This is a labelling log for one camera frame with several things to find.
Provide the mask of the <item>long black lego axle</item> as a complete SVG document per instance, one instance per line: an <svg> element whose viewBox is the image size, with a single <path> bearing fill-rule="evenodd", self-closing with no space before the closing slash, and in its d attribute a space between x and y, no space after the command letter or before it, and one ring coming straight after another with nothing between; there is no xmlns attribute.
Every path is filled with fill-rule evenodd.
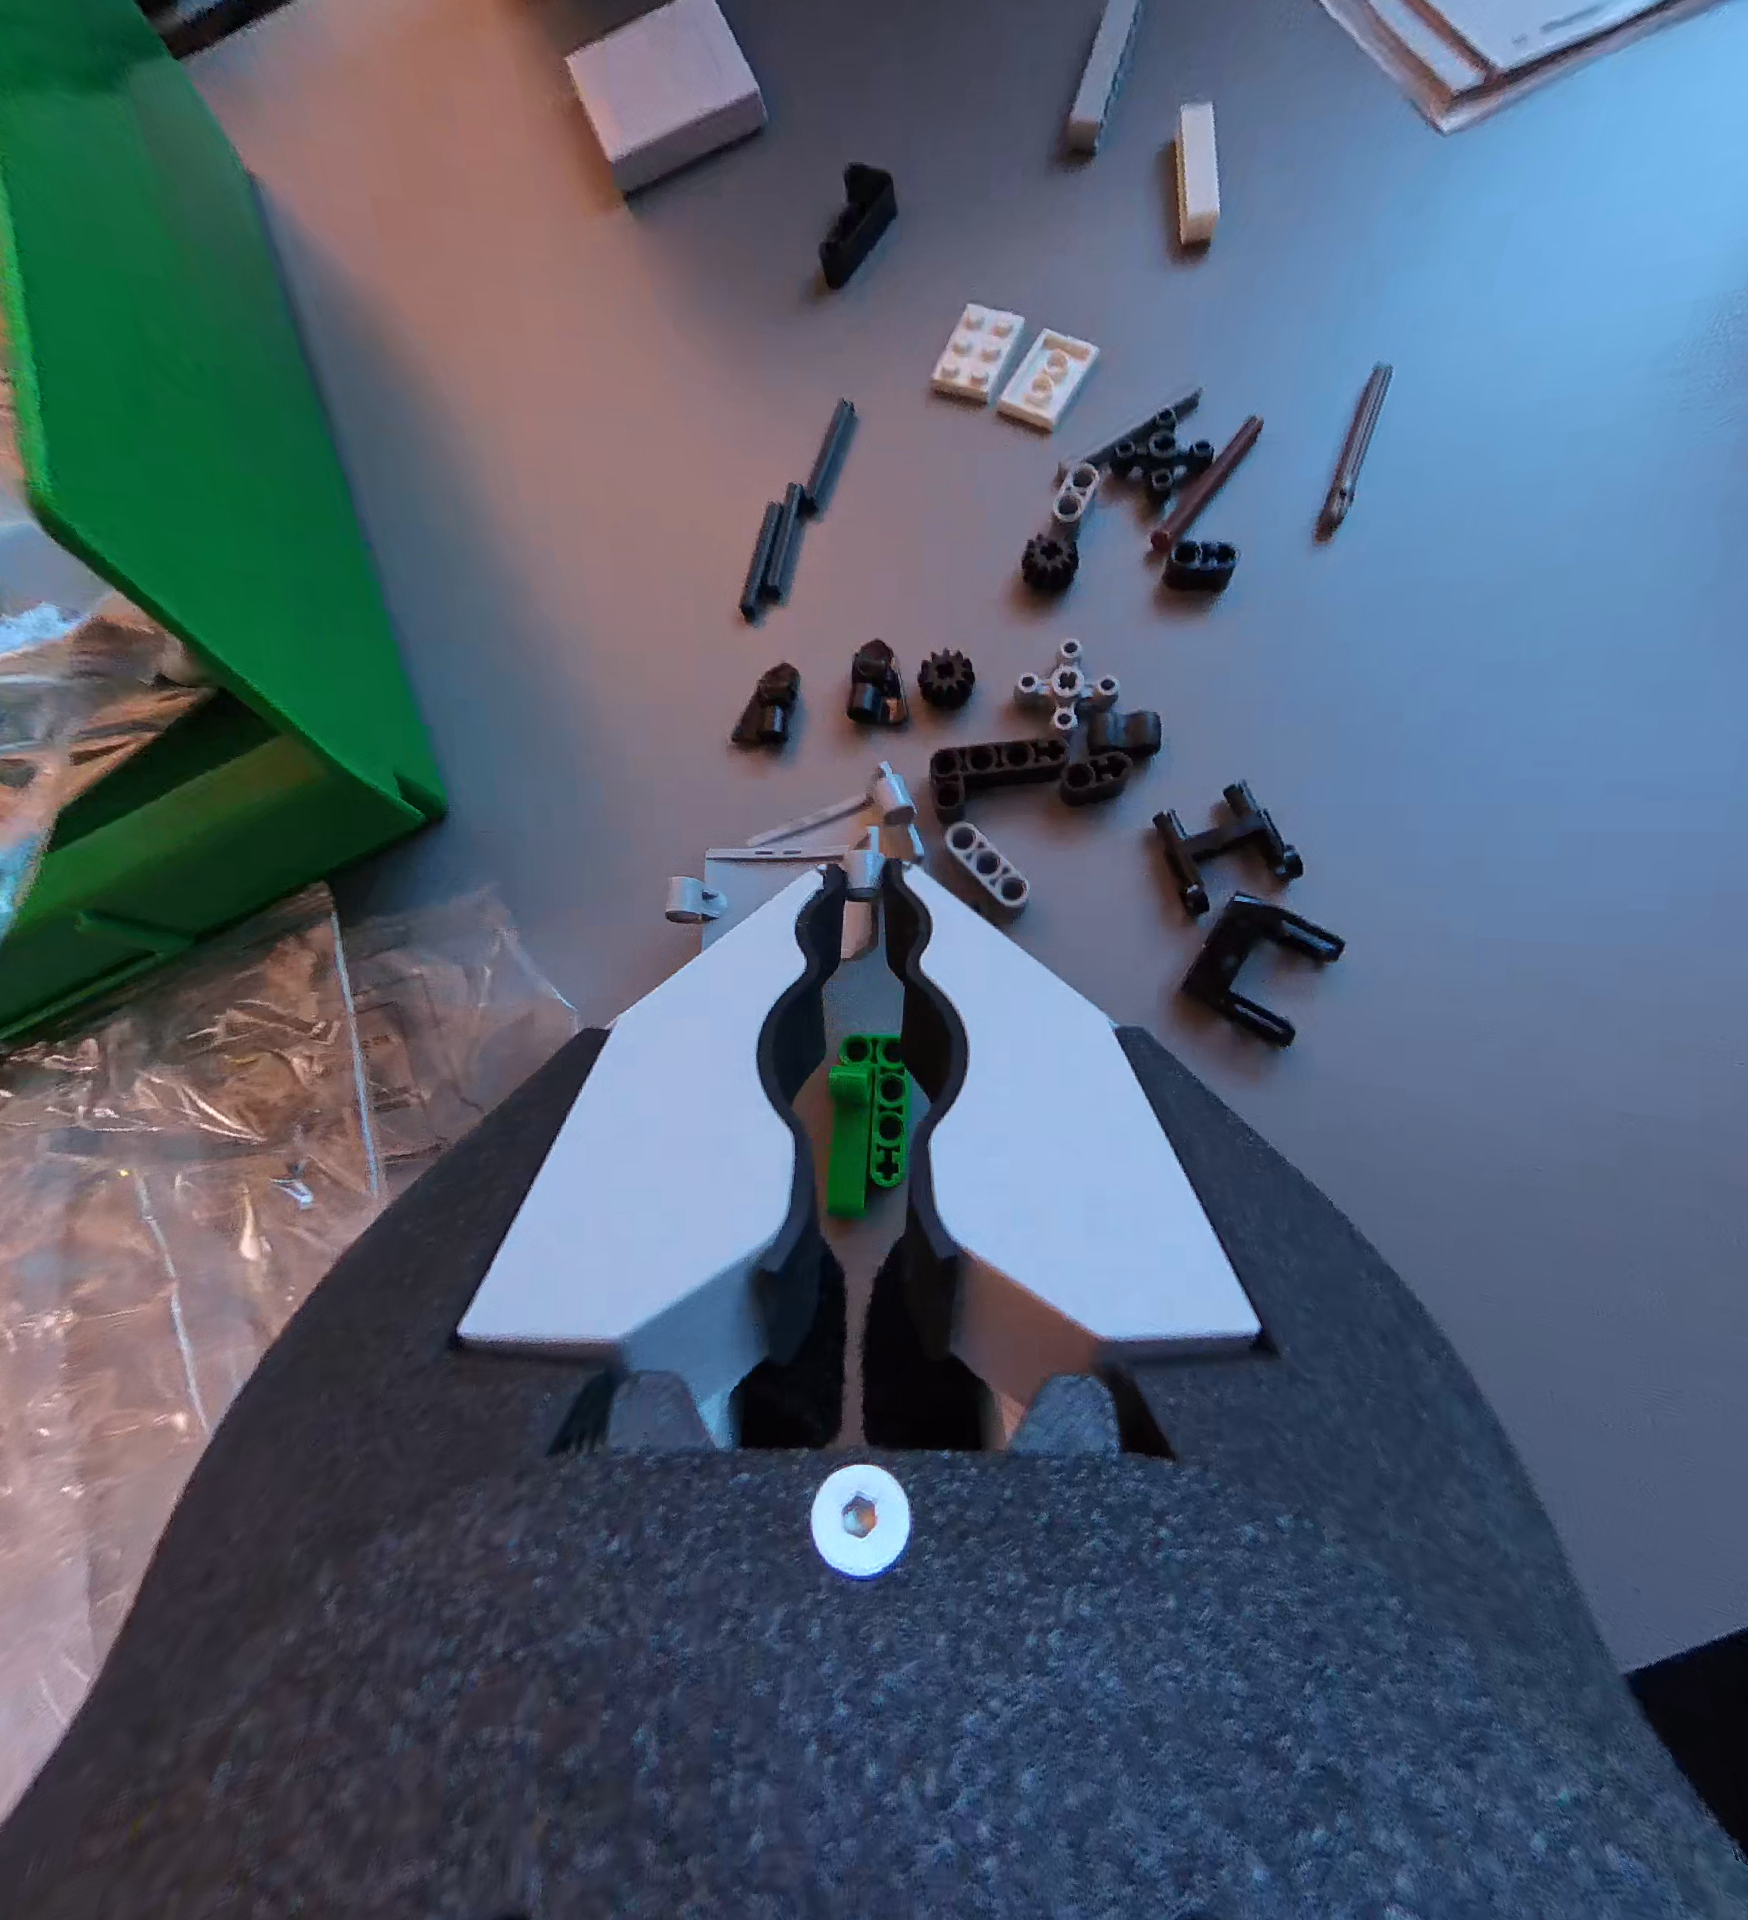
<svg viewBox="0 0 1748 1920"><path fill-rule="evenodd" d="M858 427L855 404L837 400L807 479L790 484L782 500L765 505L736 603L745 623L760 621L771 606L788 600L807 527L832 503Z"/></svg>

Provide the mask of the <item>pile of small dark lego parts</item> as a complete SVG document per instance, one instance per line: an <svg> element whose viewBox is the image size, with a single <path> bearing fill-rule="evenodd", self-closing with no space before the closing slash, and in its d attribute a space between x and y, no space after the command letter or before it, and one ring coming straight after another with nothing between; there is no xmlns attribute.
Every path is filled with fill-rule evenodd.
<svg viewBox="0 0 1748 1920"><path fill-rule="evenodd" d="M1206 444L1181 449L1173 441L1180 420L1195 401L1195 396L1173 400L1170 408L1097 454L1088 472L1139 467L1149 456L1170 467L1208 465L1211 449ZM966 835L965 820L969 803L985 793L1045 786L1060 803L1074 808L1117 800L1135 769L1161 749L1163 725L1154 710L1113 707L1113 694L1112 682L1097 683L1068 711L1078 721L1074 738L1082 742L1082 754L1071 754L1068 740L1054 729L1030 740L963 743L936 752L928 767L928 788L946 846L979 846ZM1193 921L1211 904L1202 866L1222 854L1249 848L1276 880L1297 878L1305 868L1300 852L1244 782L1224 786L1222 811L1211 826L1185 828L1167 808L1154 815L1151 828L1173 876L1176 898ZM1184 976L1180 992L1237 1030L1285 1047L1294 1039L1293 1024L1238 992L1238 976L1261 947L1279 947L1316 964L1332 964L1343 953L1341 936L1324 926L1271 898L1234 892Z"/></svg>

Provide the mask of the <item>light grey lego panel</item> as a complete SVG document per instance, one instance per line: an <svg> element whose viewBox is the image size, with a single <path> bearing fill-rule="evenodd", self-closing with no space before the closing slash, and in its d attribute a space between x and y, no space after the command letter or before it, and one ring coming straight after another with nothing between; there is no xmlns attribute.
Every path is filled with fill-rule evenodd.
<svg viewBox="0 0 1748 1920"><path fill-rule="evenodd" d="M925 859L908 782L880 762L866 792L768 828L740 846L708 848L698 876L671 876L665 918L675 924L736 923L794 876L837 871L848 878L841 962L866 955L877 934L876 894L888 860Z"/></svg>

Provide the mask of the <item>small white box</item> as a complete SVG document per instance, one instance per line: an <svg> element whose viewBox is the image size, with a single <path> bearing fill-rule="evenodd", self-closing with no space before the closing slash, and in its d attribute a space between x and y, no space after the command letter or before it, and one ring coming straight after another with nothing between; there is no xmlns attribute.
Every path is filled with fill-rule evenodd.
<svg viewBox="0 0 1748 1920"><path fill-rule="evenodd" d="M630 195L765 130L760 87L717 3L671 3L567 57L609 180Z"/></svg>

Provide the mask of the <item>white lego beam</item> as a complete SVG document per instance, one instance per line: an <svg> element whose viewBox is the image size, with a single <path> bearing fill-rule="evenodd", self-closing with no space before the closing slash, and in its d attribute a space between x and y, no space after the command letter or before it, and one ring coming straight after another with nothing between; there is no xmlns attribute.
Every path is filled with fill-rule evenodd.
<svg viewBox="0 0 1748 1920"><path fill-rule="evenodd" d="M1173 221L1184 250L1210 245L1221 221L1216 108L1180 104L1173 124Z"/></svg>

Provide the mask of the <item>green lego piece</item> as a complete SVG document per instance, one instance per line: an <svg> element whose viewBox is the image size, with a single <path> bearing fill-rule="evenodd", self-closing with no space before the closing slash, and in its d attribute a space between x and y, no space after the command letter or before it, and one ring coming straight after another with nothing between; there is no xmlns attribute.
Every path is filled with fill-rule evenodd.
<svg viewBox="0 0 1748 1920"><path fill-rule="evenodd" d="M908 1181L911 1088L896 1034L850 1034L827 1069L834 1128L825 1206L862 1217L868 1198Z"/></svg>

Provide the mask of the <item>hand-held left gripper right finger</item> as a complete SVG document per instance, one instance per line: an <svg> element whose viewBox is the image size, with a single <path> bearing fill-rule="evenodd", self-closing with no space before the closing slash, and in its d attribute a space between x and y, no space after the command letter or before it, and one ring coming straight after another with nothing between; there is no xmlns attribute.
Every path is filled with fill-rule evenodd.
<svg viewBox="0 0 1748 1920"><path fill-rule="evenodd" d="M1167 1449L1142 1365L1262 1323L1122 1030L919 868L890 864L886 962L926 1100L882 1266L882 1447Z"/></svg>

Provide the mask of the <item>brown lego axle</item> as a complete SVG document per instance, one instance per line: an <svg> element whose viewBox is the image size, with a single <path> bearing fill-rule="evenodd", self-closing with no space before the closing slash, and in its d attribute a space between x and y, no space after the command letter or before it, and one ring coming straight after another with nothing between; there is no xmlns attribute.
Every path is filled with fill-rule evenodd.
<svg viewBox="0 0 1748 1920"><path fill-rule="evenodd" d="M1233 472L1240 467L1254 449L1265 425L1267 421L1261 416L1244 420L1229 444L1216 454L1213 462L1181 492L1173 509L1151 527L1151 552L1166 554L1187 532L1193 520L1206 511Z"/></svg>

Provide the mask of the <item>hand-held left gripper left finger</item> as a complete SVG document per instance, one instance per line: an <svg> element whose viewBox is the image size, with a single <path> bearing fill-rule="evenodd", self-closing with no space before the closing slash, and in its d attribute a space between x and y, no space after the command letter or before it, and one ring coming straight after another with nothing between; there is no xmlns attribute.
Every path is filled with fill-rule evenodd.
<svg viewBox="0 0 1748 1920"><path fill-rule="evenodd" d="M792 1102L821 1060L846 878L792 878L597 1036L457 1335L671 1373L731 1447L731 1396L817 1304L813 1151Z"/></svg>

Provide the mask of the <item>grey lego beam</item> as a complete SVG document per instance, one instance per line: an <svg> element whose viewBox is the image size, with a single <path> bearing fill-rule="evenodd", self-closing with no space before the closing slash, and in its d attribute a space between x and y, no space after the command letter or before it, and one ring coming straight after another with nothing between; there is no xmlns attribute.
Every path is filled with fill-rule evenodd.
<svg viewBox="0 0 1748 1920"><path fill-rule="evenodd" d="M1101 4L1101 16L1062 122L1060 150L1074 159L1094 158L1117 98L1142 20L1142 3Z"/></svg>

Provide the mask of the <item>white lego plate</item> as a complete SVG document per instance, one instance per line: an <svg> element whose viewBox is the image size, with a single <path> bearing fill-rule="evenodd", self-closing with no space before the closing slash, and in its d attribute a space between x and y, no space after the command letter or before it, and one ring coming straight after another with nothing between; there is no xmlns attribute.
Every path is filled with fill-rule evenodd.
<svg viewBox="0 0 1748 1920"><path fill-rule="evenodd" d="M930 388L938 398L990 408L1018 352L1025 316L969 301L934 360Z"/></svg>
<svg viewBox="0 0 1748 1920"><path fill-rule="evenodd" d="M1101 348L1054 328L1041 328L996 400L996 414L1053 434L1080 396Z"/></svg>

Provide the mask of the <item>black angled lego piece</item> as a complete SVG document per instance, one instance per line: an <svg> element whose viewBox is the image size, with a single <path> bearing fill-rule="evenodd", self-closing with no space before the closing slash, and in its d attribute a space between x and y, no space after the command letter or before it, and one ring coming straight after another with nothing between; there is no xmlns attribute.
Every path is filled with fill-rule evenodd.
<svg viewBox="0 0 1748 1920"><path fill-rule="evenodd" d="M844 291L892 225L898 200L892 173L862 161L846 165L844 203L817 243L817 269L827 293Z"/></svg>

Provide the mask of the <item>blue-grey lego axle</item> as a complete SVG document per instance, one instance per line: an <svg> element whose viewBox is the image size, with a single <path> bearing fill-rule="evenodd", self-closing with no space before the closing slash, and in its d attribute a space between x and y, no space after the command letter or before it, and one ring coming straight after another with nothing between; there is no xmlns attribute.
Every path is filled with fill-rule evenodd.
<svg viewBox="0 0 1748 1920"><path fill-rule="evenodd" d="M1372 440L1389 396L1391 372L1389 363L1376 363L1356 398L1324 500L1314 518L1313 541L1316 545L1330 541L1350 509Z"/></svg>

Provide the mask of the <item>green plastic bin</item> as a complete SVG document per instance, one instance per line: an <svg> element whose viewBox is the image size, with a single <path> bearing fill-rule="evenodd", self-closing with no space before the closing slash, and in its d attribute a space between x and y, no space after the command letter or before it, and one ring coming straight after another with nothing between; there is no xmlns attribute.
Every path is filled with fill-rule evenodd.
<svg viewBox="0 0 1748 1920"><path fill-rule="evenodd" d="M71 807L0 1044L444 812L255 186L129 3L0 3L24 489L216 698Z"/></svg>

